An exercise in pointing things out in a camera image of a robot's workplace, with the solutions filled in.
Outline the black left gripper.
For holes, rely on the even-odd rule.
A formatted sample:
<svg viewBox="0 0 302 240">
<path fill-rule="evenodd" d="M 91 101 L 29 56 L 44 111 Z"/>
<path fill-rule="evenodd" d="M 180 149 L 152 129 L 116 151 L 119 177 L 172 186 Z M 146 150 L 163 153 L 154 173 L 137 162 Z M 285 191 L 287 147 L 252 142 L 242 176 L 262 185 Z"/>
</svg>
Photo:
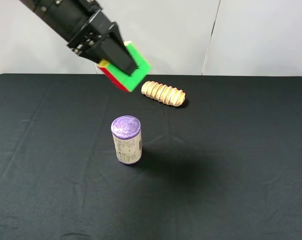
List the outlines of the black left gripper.
<svg viewBox="0 0 302 240">
<path fill-rule="evenodd" d="M 101 9 L 93 13 L 67 46 L 95 63 L 107 60 L 128 76 L 138 68 L 124 45 L 118 24 L 111 22 Z"/>
</svg>

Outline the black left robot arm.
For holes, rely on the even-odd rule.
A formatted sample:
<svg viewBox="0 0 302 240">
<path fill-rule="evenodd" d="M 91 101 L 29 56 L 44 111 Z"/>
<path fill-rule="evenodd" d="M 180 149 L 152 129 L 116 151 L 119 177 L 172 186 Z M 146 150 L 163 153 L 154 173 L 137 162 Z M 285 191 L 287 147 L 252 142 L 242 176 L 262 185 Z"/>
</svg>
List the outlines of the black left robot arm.
<svg viewBox="0 0 302 240">
<path fill-rule="evenodd" d="M 95 0 L 24 0 L 22 3 L 59 34 L 78 56 L 107 60 L 127 75 L 137 64 L 125 47 L 119 26 Z"/>
</svg>

